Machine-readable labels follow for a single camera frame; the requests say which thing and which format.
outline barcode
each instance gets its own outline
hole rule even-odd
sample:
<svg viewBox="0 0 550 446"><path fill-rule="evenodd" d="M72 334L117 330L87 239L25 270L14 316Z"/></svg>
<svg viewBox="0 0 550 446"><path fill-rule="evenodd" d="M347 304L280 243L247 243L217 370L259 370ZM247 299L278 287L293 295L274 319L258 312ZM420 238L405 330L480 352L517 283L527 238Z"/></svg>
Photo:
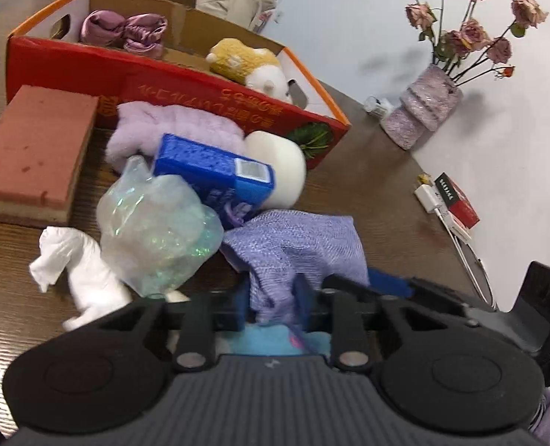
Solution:
<svg viewBox="0 0 550 446"><path fill-rule="evenodd" d="M235 175L260 182L271 182L269 168L263 163L235 158Z"/></svg>

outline translucent bag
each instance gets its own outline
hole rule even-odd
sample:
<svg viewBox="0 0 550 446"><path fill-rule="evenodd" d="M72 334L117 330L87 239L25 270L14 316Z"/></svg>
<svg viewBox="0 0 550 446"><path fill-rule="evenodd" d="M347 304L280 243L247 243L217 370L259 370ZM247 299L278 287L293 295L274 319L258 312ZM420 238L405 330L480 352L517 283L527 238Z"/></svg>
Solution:
<svg viewBox="0 0 550 446"><path fill-rule="evenodd" d="M153 177L141 156L97 205L101 256L141 296L188 280L219 248L223 227L177 175Z"/></svg>

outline wooden table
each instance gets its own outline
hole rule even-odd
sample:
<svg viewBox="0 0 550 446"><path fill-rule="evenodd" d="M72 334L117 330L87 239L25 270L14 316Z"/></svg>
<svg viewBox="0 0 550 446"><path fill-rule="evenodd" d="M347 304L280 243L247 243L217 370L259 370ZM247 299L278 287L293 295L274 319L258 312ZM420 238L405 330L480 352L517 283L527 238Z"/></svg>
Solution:
<svg viewBox="0 0 550 446"><path fill-rule="evenodd" d="M0 0L0 114L6 104L6 35L49 0ZM311 171L297 208L349 214L363 241L368 263L405 277L419 276L473 294L446 232L425 214L413 191L421 172L409 153L395 146L355 101L331 90L353 129ZM77 189L72 226L96 239L95 206L115 180L103 161L108 134L95 130ZM66 279L47 294L38 292L27 265L38 256L41 230L0 224L0 429L14 430L1 393L9 362L22 351L62 333L75 314ZM210 259L182 291L229 287L234 274L220 254Z"/></svg>

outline pink satin scrunchie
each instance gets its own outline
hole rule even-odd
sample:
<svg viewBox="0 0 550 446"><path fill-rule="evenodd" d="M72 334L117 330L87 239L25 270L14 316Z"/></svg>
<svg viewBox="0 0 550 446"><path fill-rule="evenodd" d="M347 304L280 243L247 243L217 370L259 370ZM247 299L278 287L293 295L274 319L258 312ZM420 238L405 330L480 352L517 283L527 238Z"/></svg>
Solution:
<svg viewBox="0 0 550 446"><path fill-rule="evenodd" d="M166 28L167 19L160 14L144 13L124 18L111 10L97 10L83 22L81 41L100 47L120 44L130 53L160 57L163 53L161 35Z"/></svg>

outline gray ribbed panel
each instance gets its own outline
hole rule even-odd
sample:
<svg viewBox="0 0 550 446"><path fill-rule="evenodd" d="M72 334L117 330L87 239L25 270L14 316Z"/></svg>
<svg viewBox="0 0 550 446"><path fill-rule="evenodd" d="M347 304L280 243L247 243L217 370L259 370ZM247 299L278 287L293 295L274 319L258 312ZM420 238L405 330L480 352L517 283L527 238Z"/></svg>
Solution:
<svg viewBox="0 0 550 446"><path fill-rule="evenodd" d="M368 379L320 357L223 356L176 377L161 401L126 426L62 438L22 428L5 446L539 446L527 432L453 438L396 415Z"/></svg>

